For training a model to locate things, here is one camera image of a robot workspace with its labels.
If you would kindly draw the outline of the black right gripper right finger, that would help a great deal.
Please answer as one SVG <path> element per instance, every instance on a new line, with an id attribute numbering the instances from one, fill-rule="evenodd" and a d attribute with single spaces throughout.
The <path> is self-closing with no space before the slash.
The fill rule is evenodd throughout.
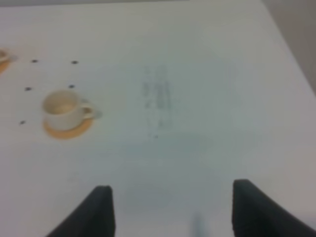
<path id="1" fill-rule="evenodd" d="M 291 215 L 247 179 L 234 180 L 232 226 L 236 237 L 314 237 L 316 231 Z"/>

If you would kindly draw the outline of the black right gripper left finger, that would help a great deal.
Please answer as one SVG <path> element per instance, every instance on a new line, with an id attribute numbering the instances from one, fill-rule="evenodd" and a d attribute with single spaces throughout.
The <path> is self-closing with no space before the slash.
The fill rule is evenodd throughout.
<path id="1" fill-rule="evenodd" d="M 114 237 L 115 232 L 113 190 L 110 186 L 97 186 L 48 236 Z"/>

